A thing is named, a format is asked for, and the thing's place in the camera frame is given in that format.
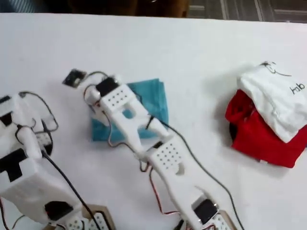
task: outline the white robot part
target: white robot part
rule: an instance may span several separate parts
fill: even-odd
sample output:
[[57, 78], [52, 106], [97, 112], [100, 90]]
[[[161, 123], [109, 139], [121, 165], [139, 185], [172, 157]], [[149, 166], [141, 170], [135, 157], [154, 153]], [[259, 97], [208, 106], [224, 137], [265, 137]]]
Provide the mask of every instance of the white robot part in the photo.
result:
[[[95, 100], [98, 95], [101, 98], [93, 104], [93, 100], [90, 100], [92, 97], [85, 97], [86, 102], [114, 122], [138, 159], [150, 163], [160, 175], [181, 217], [194, 230], [200, 230], [205, 223], [202, 223], [194, 210], [199, 200], [205, 200], [207, 197], [202, 184], [191, 180], [191, 171], [198, 165], [190, 157], [188, 149], [177, 137], [170, 134], [158, 119], [149, 115], [126, 84], [119, 84], [114, 79], [107, 78], [90, 90], [91, 92], [87, 93], [95, 95]], [[127, 109], [132, 113], [132, 118], [126, 118], [123, 114]], [[161, 140], [158, 146], [147, 151], [138, 134], [140, 127], [157, 134]]]
[[51, 143], [40, 115], [19, 95], [0, 99], [0, 196], [42, 224], [64, 223], [82, 205], [66, 182], [42, 166]]

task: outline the white tabletop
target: white tabletop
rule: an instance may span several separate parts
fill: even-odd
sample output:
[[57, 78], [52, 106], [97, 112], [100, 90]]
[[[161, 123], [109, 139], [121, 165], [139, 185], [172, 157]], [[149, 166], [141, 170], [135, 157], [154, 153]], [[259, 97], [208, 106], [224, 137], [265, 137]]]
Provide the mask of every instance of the white tabletop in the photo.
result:
[[[148, 175], [127, 148], [90, 141], [81, 95], [61, 85], [72, 68], [118, 73], [125, 82], [160, 78], [170, 124], [231, 190], [245, 229], [305, 229], [307, 155], [290, 170], [257, 163], [229, 148], [224, 112], [238, 73], [272, 60], [306, 77], [306, 54], [307, 24], [0, 14], [1, 95], [30, 90], [45, 98], [60, 125], [52, 158], [87, 203], [109, 208], [119, 230], [170, 230], [179, 218], [160, 214]], [[197, 176], [238, 226], [226, 192], [205, 173]], [[20, 214], [5, 207], [11, 226]], [[24, 218], [16, 230], [40, 228]]]

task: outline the red cloth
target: red cloth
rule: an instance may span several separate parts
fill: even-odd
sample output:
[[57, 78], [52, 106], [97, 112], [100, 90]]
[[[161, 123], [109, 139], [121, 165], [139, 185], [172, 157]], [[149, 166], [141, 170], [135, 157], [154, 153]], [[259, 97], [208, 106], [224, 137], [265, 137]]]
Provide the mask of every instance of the red cloth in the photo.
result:
[[265, 123], [253, 101], [241, 90], [228, 104], [226, 119], [237, 127], [232, 147], [246, 155], [271, 164], [293, 168], [307, 143], [307, 126], [284, 143]]

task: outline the blue cloth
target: blue cloth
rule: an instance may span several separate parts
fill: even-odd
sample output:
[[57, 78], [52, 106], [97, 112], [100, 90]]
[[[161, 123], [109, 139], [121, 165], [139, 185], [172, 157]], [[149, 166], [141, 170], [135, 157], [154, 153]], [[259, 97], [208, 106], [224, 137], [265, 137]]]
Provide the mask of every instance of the blue cloth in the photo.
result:
[[[163, 82], [160, 82], [159, 79], [153, 79], [129, 83], [128, 86], [141, 97], [143, 106], [151, 115], [168, 124], [168, 109]], [[124, 111], [124, 115], [127, 118], [132, 117], [129, 110]], [[111, 141], [117, 142], [123, 140], [124, 136], [115, 126], [115, 124], [112, 126], [113, 132]], [[145, 128], [139, 129], [139, 134], [141, 138], [155, 137], [154, 133], [149, 130], [145, 130]], [[92, 140], [105, 141], [107, 140], [108, 136], [109, 127], [103, 125], [96, 119], [92, 119]]]

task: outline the wire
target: wire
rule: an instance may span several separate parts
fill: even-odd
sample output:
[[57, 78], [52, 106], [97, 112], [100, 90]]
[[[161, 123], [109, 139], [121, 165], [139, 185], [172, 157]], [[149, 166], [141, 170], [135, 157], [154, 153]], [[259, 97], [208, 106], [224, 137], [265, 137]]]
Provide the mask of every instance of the wire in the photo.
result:
[[243, 227], [243, 224], [240, 220], [240, 217], [236, 211], [236, 206], [235, 206], [235, 202], [234, 202], [234, 199], [230, 193], [230, 191], [228, 190], [228, 188], [223, 184], [221, 183], [216, 177], [214, 177], [207, 169], [205, 169], [202, 164], [199, 162], [199, 160], [195, 157], [194, 153], [192, 152], [191, 148], [189, 147], [186, 139], [184, 138], [184, 136], [182, 134], [180, 134], [175, 128], [171, 127], [170, 125], [166, 124], [165, 122], [159, 120], [164, 126], [166, 126], [167, 128], [173, 130], [178, 136], [180, 136], [180, 138], [183, 140], [183, 142], [185, 143], [186, 147], [188, 148], [192, 158], [196, 161], [196, 163], [201, 167], [201, 169], [208, 175], [210, 176], [215, 182], [217, 182], [229, 195], [230, 197], [230, 201], [231, 201], [231, 204], [232, 204], [232, 207], [233, 207], [233, 210], [235, 212], [235, 215], [236, 215], [236, 219], [237, 221], [239, 222], [239, 225], [241, 227], [242, 230], [245, 230], [244, 227]]
[[[51, 139], [51, 142], [53, 144], [52, 141], [52, 137], [51, 137], [51, 133], [49, 130], [47, 130], [47, 133]], [[80, 200], [80, 202], [83, 204], [83, 206], [85, 207], [86, 211], [90, 214], [91, 218], [93, 219], [93, 221], [95, 222], [95, 225], [97, 227], [97, 229], [100, 230], [99, 224], [96, 221], [92, 211], [90, 210], [90, 208], [87, 206], [87, 204], [85, 203], [85, 201], [82, 199], [82, 197], [79, 195], [79, 193], [77, 192], [77, 190], [74, 188], [74, 186], [72, 185], [72, 183], [70, 182], [70, 180], [67, 178], [67, 176], [65, 175], [65, 173], [55, 164], [55, 162], [48, 156], [48, 154], [46, 154], [45, 151], [42, 151], [43, 156], [47, 159], [47, 161], [49, 161], [53, 167], [56, 168], [56, 170], [62, 175], [62, 177], [65, 179], [65, 181], [68, 183], [68, 185], [70, 186], [70, 188], [72, 189], [72, 191], [76, 194], [76, 196], [78, 197], [78, 199]]]
[[159, 194], [158, 194], [158, 192], [157, 192], [157, 189], [156, 189], [156, 187], [155, 187], [155, 185], [154, 185], [153, 178], [152, 178], [153, 170], [154, 170], [154, 168], [151, 167], [151, 168], [150, 168], [150, 171], [149, 171], [149, 181], [150, 181], [150, 184], [152, 185], [152, 188], [153, 188], [153, 192], [154, 192], [155, 198], [157, 199], [157, 203], [158, 203], [160, 212], [161, 212], [162, 214], [164, 214], [164, 215], [172, 215], [172, 214], [177, 214], [177, 213], [179, 213], [178, 211], [164, 212], [164, 211], [162, 210], [162, 205], [161, 205], [160, 197], [159, 197]]
[[64, 230], [66, 230], [66, 227], [65, 227], [64, 225], [57, 224], [57, 226], [60, 226], [61, 228], [63, 228]]
[[108, 143], [108, 145], [109, 145], [110, 147], [112, 147], [112, 148], [116, 148], [116, 147], [119, 146], [119, 145], [125, 145], [125, 146], [127, 146], [132, 152], [134, 152], [133, 149], [132, 149], [132, 147], [131, 147], [130, 145], [128, 145], [126, 142], [120, 142], [120, 143], [117, 143], [116, 145], [113, 145], [113, 144], [112, 144], [112, 142], [111, 142], [111, 136], [112, 136], [112, 132], [113, 132], [113, 126], [112, 126], [112, 123], [111, 123], [110, 118], [109, 118], [108, 115], [105, 113], [105, 111], [102, 111], [102, 113], [106, 116], [107, 121], [108, 121], [109, 126], [110, 126], [109, 136], [108, 136], [108, 138], [107, 138], [107, 143]]
[[20, 216], [17, 220], [15, 220], [15, 223], [13, 224], [12, 229], [14, 229], [14, 228], [16, 227], [17, 222], [20, 221], [20, 220], [21, 220], [22, 218], [24, 218], [24, 217], [25, 217], [25, 215], [22, 215], [22, 216]]
[[148, 169], [149, 169], [149, 166], [150, 166], [149, 162], [146, 163], [145, 169], [142, 168], [142, 161], [139, 160], [139, 162], [140, 162], [140, 171], [141, 171], [142, 173], [147, 172]]
[[[138, 96], [139, 96], [139, 98], [140, 98], [140, 102], [142, 102], [142, 96], [139, 95], [139, 94], [138, 94]], [[106, 114], [104, 111], [103, 111], [103, 113], [105, 114], [105, 116], [106, 116], [106, 118], [107, 118], [107, 120], [108, 120], [108, 122], [109, 122], [109, 125], [110, 125], [110, 132], [109, 132], [109, 137], [108, 137], [108, 144], [109, 144], [109, 146], [115, 148], [115, 147], [117, 147], [117, 146], [123, 144], [123, 145], [126, 145], [132, 152], [134, 152], [134, 151], [132, 150], [132, 148], [131, 148], [127, 143], [125, 143], [125, 142], [120, 142], [120, 143], [118, 143], [118, 144], [115, 145], [115, 146], [112, 145], [112, 143], [111, 143], [111, 141], [110, 141], [110, 140], [111, 140], [111, 135], [112, 135], [112, 123], [111, 123], [109, 117], [107, 116], [107, 114]], [[150, 125], [152, 119], [153, 119], [153, 116], [151, 115], [150, 120], [149, 120], [149, 122], [148, 122], [148, 124], [147, 124], [147, 127]], [[237, 213], [237, 211], [236, 211], [236, 206], [235, 206], [234, 199], [233, 199], [233, 197], [232, 197], [230, 191], [228, 190], [228, 188], [227, 188], [223, 183], [221, 183], [216, 177], [214, 177], [207, 169], [205, 169], [205, 168], [202, 166], [202, 164], [201, 164], [201, 163], [199, 162], [199, 160], [195, 157], [195, 155], [194, 155], [194, 153], [192, 152], [191, 148], [189, 147], [189, 145], [188, 145], [186, 139], [184, 138], [184, 136], [183, 136], [181, 133], [179, 133], [175, 128], [171, 127], [171, 126], [168, 125], [167, 123], [165, 123], [165, 122], [163, 122], [163, 121], [161, 121], [161, 120], [159, 120], [159, 121], [160, 121], [164, 126], [166, 126], [167, 128], [173, 130], [173, 131], [183, 140], [183, 142], [185, 143], [186, 147], [187, 147], [188, 150], [189, 150], [190, 155], [191, 155], [192, 158], [195, 160], [195, 162], [200, 166], [200, 168], [201, 168], [208, 176], [210, 176], [215, 182], [217, 182], [217, 183], [227, 192], [227, 194], [229, 195], [229, 198], [230, 198], [230, 201], [231, 201], [233, 210], [234, 210], [234, 212], [235, 212], [236, 219], [237, 219], [237, 221], [238, 221], [238, 223], [239, 223], [241, 229], [242, 229], [242, 230], [245, 230], [244, 227], [243, 227], [243, 224], [242, 224], [242, 222], [241, 222], [241, 220], [240, 220], [240, 217], [239, 217], [239, 215], [238, 215], [238, 213]], [[149, 174], [150, 174], [150, 182], [151, 182], [151, 185], [152, 185], [152, 187], [153, 187], [153, 191], [154, 191], [154, 193], [155, 193], [155, 196], [156, 196], [156, 199], [157, 199], [157, 202], [158, 202], [159, 209], [160, 209], [160, 211], [162, 212], [162, 207], [161, 207], [159, 195], [158, 195], [158, 193], [157, 193], [157, 191], [156, 191], [156, 188], [155, 188], [154, 183], [153, 183], [152, 178], [151, 178], [152, 170], [153, 170], [153, 167], [151, 167], [151, 170], [150, 170], [150, 172], [149, 172]]]
[[[47, 110], [48, 110], [49, 113], [52, 115], [53, 120], [54, 120], [54, 122], [56, 123], [56, 127], [55, 127], [54, 129], [49, 130], [49, 131], [50, 131], [50, 132], [54, 132], [54, 131], [56, 131], [56, 130], [59, 128], [59, 124], [58, 124], [58, 122], [57, 122], [55, 116], [53, 115], [53, 113], [52, 113], [50, 107], [48, 106], [48, 104], [46, 103], [46, 101], [45, 101], [41, 96], [39, 96], [38, 94], [36, 94], [36, 93], [34, 93], [34, 92], [30, 92], [30, 91], [21, 91], [21, 92], [19, 92], [18, 94], [19, 94], [21, 97], [25, 97], [27, 94], [30, 94], [30, 95], [35, 96], [35, 97], [38, 97], [38, 98], [45, 104]], [[35, 132], [35, 134], [40, 134], [40, 133], [45, 133], [45, 131], [37, 131], [37, 132]]]
[[[211, 228], [213, 228], [213, 230], [216, 230], [216, 226], [214, 224], [209, 225], [208, 227], [202, 229], [202, 230], [212, 230]], [[186, 230], [193, 230], [192, 228], [186, 226]]]
[[2, 218], [2, 223], [4, 225], [4, 228], [5, 228], [5, 230], [10, 230], [7, 223], [6, 223], [6, 220], [5, 220], [4, 206], [3, 206], [3, 202], [2, 202], [1, 197], [0, 197], [0, 210], [1, 210], [1, 218]]
[[85, 81], [87, 78], [89, 78], [89, 77], [91, 77], [91, 76], [93, 76], [93, 75], [95, 75], [95, 74], [97, 74], [97, 73], [102, 74], [102, 75], [103, 75], [104, 77], [106, 77], [106, 78], [109, 77], [105, 72], [102, 72], [102, 71], [94, 71], [94, 72], [91, 72], [91, 73], [87, 74], [87, 75], [85, 76], [85, 78], [83, 79], [83, 81]]

